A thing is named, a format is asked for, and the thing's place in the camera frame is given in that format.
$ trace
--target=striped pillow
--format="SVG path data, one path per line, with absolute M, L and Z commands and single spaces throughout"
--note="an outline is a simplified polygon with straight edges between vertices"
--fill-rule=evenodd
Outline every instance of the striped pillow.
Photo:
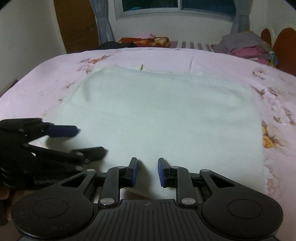
M 194 43 L 187 41 L 170 41 L 169 48 L 182 48 L 182 49 L 199 49 L 214 52 L 211 45 L 204 43 Z

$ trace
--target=pink clothing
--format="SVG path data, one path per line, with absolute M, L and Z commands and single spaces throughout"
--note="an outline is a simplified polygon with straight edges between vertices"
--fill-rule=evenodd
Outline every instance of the pink clothing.
M 269 65 L 269 55 L 266 54 L 265 49 L 263 49 L 260 45 L 246 48 L 235 48 L 230 51 L 230 55 L 251 59 L 261 64 Z

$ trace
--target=black gripper base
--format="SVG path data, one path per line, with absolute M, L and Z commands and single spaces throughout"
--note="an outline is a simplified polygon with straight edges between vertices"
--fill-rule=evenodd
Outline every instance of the black gripper base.
M 29 241 L 23 237 L 20 241 Z M 102 209 L 93 222 L 61 241 L 230 241 L 209 229 L 195 210 L 173 200 L 122 200 Z M 264 241 L 277 241 L 269 237 Z

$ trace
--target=pile of clothes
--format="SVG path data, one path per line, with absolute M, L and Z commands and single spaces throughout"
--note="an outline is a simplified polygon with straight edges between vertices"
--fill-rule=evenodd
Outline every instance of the pile of clothes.
M 138 47 L 160 47 L 168 48 L 170 40 L 167 37 L 153 37 L 153 38 L 121 38 L 119 43 L 133 42 Z
M 273 67 L 278 64 L 271 46 L 252 32 L 223 36 L 222 41 L 217 45 L 212 45 L 212 48 L 216 53 L 230 54 Z

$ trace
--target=white towel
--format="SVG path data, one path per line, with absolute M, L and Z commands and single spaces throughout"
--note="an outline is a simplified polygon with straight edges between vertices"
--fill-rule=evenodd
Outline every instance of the white towel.
M 160 157 L 263 191 L 261 121 L 251 95 L 250 89 L 205 74 L 114 66 L 88 76 L 46 121 L 81 129 L 56 149 L 108 149 L 98 167 L 103 172 L 137 157 L 142 165 L 134 191 L 149 198 L 175 197 L 174 189 L 160 186 Z M 50 148 L 57 144 L 47 142 Z

